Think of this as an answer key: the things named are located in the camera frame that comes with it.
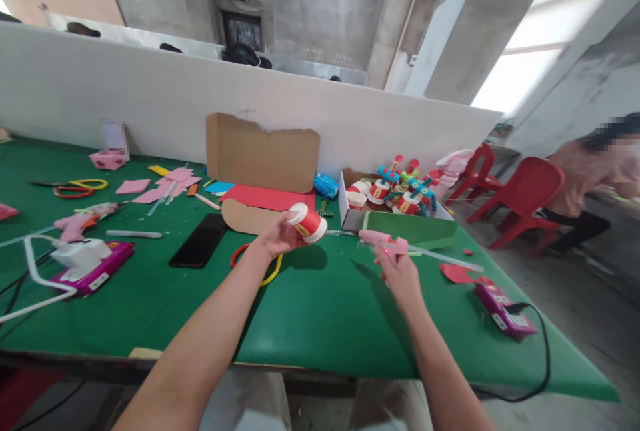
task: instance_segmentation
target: blue paper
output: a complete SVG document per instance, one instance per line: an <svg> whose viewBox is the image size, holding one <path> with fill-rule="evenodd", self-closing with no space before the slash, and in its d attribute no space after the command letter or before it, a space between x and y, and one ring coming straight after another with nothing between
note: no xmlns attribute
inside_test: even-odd
<svg viewBox="0 0 640 431"><path fill-rule="evenodd" d="M232 183L223 183L222 181L215 182L208 187L205 187L206 192L210 192L211 194L216 194L218 192L227 192L229 191L235 184Z"/></svg>

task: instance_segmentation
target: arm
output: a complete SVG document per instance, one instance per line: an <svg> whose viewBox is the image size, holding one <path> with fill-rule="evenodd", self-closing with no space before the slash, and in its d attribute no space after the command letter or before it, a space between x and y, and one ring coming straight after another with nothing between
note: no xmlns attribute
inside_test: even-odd
<svg viewBox="0 0 640 431"><path fill-rule="evenodd" d="M267 267L305 244L282 213L247 248L155 364L114 431L197 430L240 341Z"/></svg>
<svg viewBox="0 0 640 431"><path fill-rule="evenodd" d="M434 429L494 430L427 311L418 270L411 258L401 256L394 266L381 248L375 248L375 255L376 262L382 265L383 279L409 326Z"/></svg>

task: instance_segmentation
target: green tabletop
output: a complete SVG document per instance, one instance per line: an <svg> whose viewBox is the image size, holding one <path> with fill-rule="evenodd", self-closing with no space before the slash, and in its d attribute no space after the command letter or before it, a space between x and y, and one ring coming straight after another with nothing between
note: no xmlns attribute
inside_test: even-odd
<svg viewBox="0 0 640 431"><path fill-rule="evenodd" d="M0 202L18 216L0 222L0 242L49 226L74 209L105 201L122 201L115 190L126 179L151 178L147 169L173 169L183 162L133 157L117 171L98 171L90 150L20 139L0 145ZM202 165L194 165L202 174ZM64 181L102 178L109 187L79 200L62 200L31 180ZM160 240L135 242L134 256L94 295L58 302L8 321L0 330L0 350L57 355L126 358L136 348L163 350L189 316L229 272L231 254L252 236L227 231L201 270L170 268L175 250L210 207L186 195L160 205L129 204L87 231L107 239L108 229L163 232ZM331 228L339 228L336 203ZM49 233L58 236L59 232ZM36 242L36 254L48 244ZM475 251L465 256L463 249ZM462 228L444 254L473 260L514 301L527 296ZM0 248L0 289L25 270L21 244ZM482 385L536 387L545 373L541 334L518 343L499 332L473 293L471 284L452 284L433 258L415 258L425 302L468 381ZM49 260L41 275L49 278L61 266ZM375 378L415 378L417 369L407 327L393 297L379 278L369 249L357 238L326 236L317 245L287 254L280 274L261 288L235 360L248 364L296 366ZM51 297L52 291L27 281L16 303L20 309ZM0 312L10 293L0 296ZM536 322L535 315L530 315ZM552 372L548 391L600 400L618 400L607 379L550 322Z"/></svg>

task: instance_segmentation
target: black phone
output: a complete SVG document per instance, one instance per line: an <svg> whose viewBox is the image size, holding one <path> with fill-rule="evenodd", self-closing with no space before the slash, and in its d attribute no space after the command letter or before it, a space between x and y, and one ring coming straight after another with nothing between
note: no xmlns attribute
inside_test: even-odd
<svg viewBox="0 0 640 431"><path fill-rule="evenodd" d="M220 214L207 214L169 260L173 268L204 268L227 230Z"/></svg>

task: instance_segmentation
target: cardboard box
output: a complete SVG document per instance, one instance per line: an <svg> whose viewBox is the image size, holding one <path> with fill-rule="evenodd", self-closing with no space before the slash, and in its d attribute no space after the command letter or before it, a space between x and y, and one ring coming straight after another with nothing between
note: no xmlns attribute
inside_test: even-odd
<svg viewBox="0 0 640 431"><path fill-rule="evenodd" d="M342 225L342 229L344 229L345 231L361 230L363 222L365 220L365 214L367 212L387 212L380 211L378 209L371 209L367 205L365 205L362 211L349 209L349 203L347 202L347 187L355 183L356 181L359 181L363 177L374 177L376 179L380 178L380 176L377 174L357 173L352 171L351 169L343 169L340 172L340 178L338 181L338 206L340 207L340 222ZM438 207L434 216L435 218L453 221L451 215L445 210L444 207L440 205L440 203L438 203L437 206Z"/></svg>

